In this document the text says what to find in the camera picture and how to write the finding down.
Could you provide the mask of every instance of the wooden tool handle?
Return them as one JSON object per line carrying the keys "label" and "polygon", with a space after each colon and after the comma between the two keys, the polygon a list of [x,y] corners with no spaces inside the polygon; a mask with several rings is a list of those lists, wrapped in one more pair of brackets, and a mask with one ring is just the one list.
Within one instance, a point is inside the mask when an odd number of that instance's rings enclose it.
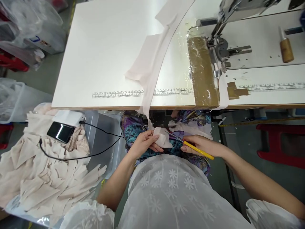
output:
{"label": "wooden tool handle", "polygon": [[183,144],[187,145],[188,147],[190,147],[191,149],[195,150],[196,152],[202,154],[203,156],[205,156],[205,157],[207,157],[207,158],[209,158],[211,160],[214,160],[214,157],[212,155],[207,154],[206,152],[198,149],[197,147],[191,145],[190,143],[185,141]]}
{"label": "wooden tool handle", "polygon": [[281,47],[282,58],[284,63],[289,63],[295,59],[293,56],[289,38],[285,38],[284,40],[282,40],[280,42],[280,47]]}

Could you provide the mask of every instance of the clear plastic bag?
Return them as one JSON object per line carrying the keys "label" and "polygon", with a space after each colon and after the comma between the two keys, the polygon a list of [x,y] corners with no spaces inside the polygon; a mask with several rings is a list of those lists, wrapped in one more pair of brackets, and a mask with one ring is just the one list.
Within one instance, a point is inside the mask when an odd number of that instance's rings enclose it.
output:
{"label": "clear plastic bag", "polygon": [[50,54],[64,51],[66,33],[56,10],[45,0],[0,0],[20,37]]}
{"label": "clear plastic bag", "polygon": [[14,110],[19,88],[15,88],[15,80],[0,78],[0,120],[8,120]]}
{"label": "clear plastic bag", "polygon": [[44,60],[44,53],[38,48],[25,44],[18,28],[11,22],[0,22],[0,48],[21,59],[35,70]]}

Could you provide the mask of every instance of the hand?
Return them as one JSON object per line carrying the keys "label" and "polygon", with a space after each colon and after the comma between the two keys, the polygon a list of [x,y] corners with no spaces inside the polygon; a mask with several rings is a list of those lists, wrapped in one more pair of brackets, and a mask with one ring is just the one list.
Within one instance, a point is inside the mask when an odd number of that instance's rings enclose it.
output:
{"label": "hand", "polygon": [[153,130],[145,131],[139,134],[132,147],[128,151],[128,154],[138,159],[143,155],[143,153],[146,152],[148,148],[155,152],[164,152],[164,150],[155,143],[155,141],[158,139],[159,135],[153,136]]}
{"label": "hand", "polygon": [[[229,150],[229,148],[227,148],[226,146],[200,135],[184,136],[183,140],[193,143],[193,145],[196,146],[198,149],[205,151],[206,153],[212,155],[213,157],[223,158],[224,155],[226,154],[226,151]],[[195,150],[189,148],[186,145],[183,145],[181,147],[181,150],[186,153],[192,153],[202,156],[202,154],[196,152]]]}

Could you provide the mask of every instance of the metal machine part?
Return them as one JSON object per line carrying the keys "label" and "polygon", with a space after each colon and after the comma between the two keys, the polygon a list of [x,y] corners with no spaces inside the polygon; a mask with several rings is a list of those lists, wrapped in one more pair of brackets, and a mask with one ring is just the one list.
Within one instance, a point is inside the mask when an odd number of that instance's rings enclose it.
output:
{"label": "metal machine part", "polygon": [[305,3],[305,0],[291,0],[288,10],[293,10]]}
{"label": "metal machine part", "polygon": [[263,13],[266,9],[278,4],[280,1],[281,0],[222,0],[219,11],[220,19],[209,38],[208,44],[214,44],[228,22],[238,21],[258,13]]}
{"label": "metal machine part", "polygon": [[[197,28],[208,25],[215,25],[210,37],[204,37],[207,47],[210,50],[211,62],[214,76],[219,77],[223,72],[230,69],[228,62],[231,56],[251,53],[251,46],[228,49],[228,42],[221,37],[222,31],[229,22],[238,21],[255,14],[262,14],[273,5],[277,5],[281,0],[222,0],[220,4],[219,20],[215,18],[197,20]],[[291,0],[289,10],[300,6],[305,0]]]}

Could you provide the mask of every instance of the pink fabric strip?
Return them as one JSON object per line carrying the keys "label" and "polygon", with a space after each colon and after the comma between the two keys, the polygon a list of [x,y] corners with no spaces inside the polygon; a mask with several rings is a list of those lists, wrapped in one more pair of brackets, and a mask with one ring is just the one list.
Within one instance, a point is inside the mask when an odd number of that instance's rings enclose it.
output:
{"label": "pink fabric strip", "polygon": [[139,81],[144,89],[140,110],[148,118],[149,129],[154,129],[149,120],[149,110],[157,85],[160,69],[167,48],[177,27],[195,0],[168,0],[156,19],[164,26],[162,34],[148,36],[145,39],[139,56],[125,76]]}

